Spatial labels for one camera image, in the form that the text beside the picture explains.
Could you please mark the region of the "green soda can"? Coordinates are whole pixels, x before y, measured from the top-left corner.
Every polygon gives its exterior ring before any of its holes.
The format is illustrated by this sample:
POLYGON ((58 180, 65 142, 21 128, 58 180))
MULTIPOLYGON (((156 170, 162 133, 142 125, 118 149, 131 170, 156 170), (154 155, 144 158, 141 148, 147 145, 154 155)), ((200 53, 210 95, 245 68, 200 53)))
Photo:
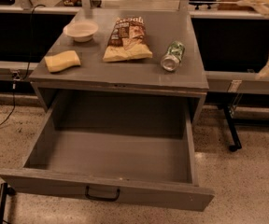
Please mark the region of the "green soda can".
POLYGON ((181 65, 184 52, 184 45, 179 41, 173 41, 162 56, 161 67, 168 72, 176 71, 181 65))

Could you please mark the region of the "open grey top drawer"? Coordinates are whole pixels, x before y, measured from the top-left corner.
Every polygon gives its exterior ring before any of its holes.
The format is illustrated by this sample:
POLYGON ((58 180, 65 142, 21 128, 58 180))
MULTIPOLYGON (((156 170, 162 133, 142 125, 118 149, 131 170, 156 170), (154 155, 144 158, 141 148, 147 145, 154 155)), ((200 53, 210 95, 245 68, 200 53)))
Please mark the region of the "open grey top drawer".
POLYGON ((203 211, 184 97, 60 91, 19 169, 3 169, 17 192, 203 211))

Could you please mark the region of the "black table leg with caster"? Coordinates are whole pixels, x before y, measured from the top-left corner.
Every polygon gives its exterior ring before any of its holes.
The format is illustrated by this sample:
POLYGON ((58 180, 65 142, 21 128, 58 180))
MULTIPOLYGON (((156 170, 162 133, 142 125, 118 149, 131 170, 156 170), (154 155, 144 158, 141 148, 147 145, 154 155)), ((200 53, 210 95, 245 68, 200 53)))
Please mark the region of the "black table leg with caster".
POLYGON ((232 135, 232 139, 234 141, 234 143, 232 145, 229 145, 229 150, 231 152, 236 152, 238 149, 241 149, 242 146, 241 146, 241 142, 240 142, 239 136, 237 134, 236 128, 234 126, 234 121, 232 119, 230 110, 229 110, 227 105, 225 105, 223 107, 223 112, 224 112, 225 118, 227 120, 228 127, 229 127, 229 130, 230 130, 231 135, 232 135))

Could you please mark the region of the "brown chip bag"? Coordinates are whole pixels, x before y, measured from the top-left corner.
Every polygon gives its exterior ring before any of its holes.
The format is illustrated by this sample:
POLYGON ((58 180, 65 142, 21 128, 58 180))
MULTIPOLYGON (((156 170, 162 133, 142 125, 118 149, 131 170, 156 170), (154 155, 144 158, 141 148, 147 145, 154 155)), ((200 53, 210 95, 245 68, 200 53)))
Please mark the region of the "brown chip bag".
POLYGON ((117 18, 108 39, 104 62, 120 62, 151 58, 142 17, 117 18))

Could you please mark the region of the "white bowl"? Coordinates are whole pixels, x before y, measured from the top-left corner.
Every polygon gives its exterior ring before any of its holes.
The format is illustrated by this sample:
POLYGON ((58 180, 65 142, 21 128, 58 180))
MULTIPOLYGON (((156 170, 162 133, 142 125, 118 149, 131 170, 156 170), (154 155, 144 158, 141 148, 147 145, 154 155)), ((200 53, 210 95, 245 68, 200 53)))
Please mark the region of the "white bowl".
POLYGON ((76 42, 87 42, 92 39, 98 28, 94 21, 73 21, 63 28, 63 32, 76 42))

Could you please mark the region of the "yellow sponge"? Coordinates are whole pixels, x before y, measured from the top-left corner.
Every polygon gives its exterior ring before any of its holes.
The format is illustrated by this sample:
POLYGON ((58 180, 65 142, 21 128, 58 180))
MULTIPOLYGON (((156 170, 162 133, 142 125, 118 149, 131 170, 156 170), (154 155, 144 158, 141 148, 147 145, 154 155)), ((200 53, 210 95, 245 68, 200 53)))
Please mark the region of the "yellow sponge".
POLYGON ((81 66, 80 59, 74 50, 45 56, 44 60, 50 73, 61 72, 73 66, 81 66))

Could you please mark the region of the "black stand leg bottom left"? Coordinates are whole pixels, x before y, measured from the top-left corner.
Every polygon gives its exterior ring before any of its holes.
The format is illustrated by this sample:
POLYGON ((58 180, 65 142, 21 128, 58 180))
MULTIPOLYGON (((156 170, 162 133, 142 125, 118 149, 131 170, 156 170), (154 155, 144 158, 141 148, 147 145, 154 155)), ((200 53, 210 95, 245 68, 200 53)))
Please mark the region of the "black stand leg bottom left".
POLYGON ((0 185, 0 224, 9 224, 4 220, 7 197, 12 197, 15 194, 16 191, 8 183, 2 183, 0 185))

